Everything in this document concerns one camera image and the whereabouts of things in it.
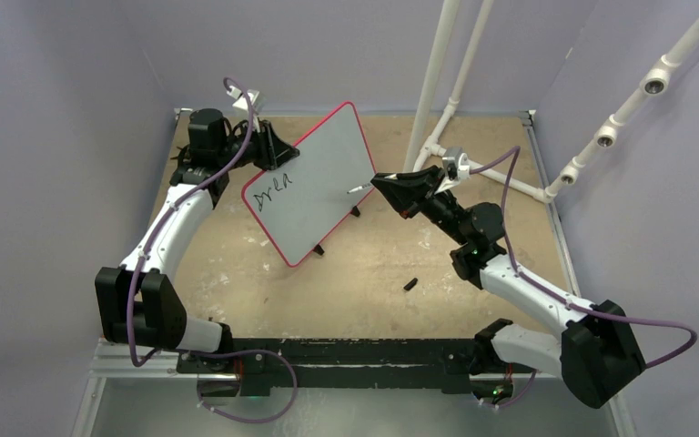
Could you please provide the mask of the black whiteboard marker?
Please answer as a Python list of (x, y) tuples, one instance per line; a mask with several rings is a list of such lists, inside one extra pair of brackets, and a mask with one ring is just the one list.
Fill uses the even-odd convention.
[(346, 193), (347, 193), (347, 194), (353, 194), (353, 193), (361, 192), (361, 191), (364, 191), (364, 190), (367, 190), (367, 189), (371, 189), (371, 188), (373, 188), (372, 184), (367, 183), (367, 184), (363, 184), (363, 185), (357, 186), (357, 187), (355, 187), (355, 188), (351, 188), (351, 189), (349, 189)]

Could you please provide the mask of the whiteboard with red frame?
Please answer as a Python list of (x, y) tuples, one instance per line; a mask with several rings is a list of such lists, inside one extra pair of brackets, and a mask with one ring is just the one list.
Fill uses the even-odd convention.
[(370, 193), (376, 168), (355, 105), (346, 101), (295, 144), (299, 156), (261, 171), (241, 197), (285, 264), (295, 268)]

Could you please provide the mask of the black marker cap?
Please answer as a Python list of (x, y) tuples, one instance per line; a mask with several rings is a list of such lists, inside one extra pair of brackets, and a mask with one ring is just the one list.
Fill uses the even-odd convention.
[(412, 290), (418, 284), (418, 279), (413, 278), (403, 286), (404, 291)]

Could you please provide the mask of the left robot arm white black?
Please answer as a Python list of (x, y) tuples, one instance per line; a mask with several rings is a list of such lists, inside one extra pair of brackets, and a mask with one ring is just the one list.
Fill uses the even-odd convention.
[(232, 124), (215, 108), (188, 117), (188, 143), (180, 148), (166, 200), (147, 233), (116, 267), (95, 278), (103, 336), (126, 344), (137, 366), (137, 347), (191, 351), (213, 372), (235, 360), (230, 327), (190, 316), (171, 279), (200, 225), (218, 205), (235, 168), (276, 170), (299, 156), (272, 124), (258, 117)]

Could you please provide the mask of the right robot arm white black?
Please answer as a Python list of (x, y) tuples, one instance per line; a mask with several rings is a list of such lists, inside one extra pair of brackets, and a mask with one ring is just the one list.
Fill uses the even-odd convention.
[(403, 218), (421, 214), (453, 239), (450, 254), (460, 279), (500, 297), (545, 327), (527, 330), (498, 319), (474, 337), (465, 367), (470, 374), (520, 364), (563, 381), (584, 405), (598, 409), (647, 369), (623, 309), (595, 304), (528, 275), (502, 247), (500, 205), (465, 208), (441, 188), (446, 172), (435, 166), (414, 173), (378, 173), (370, 181)]

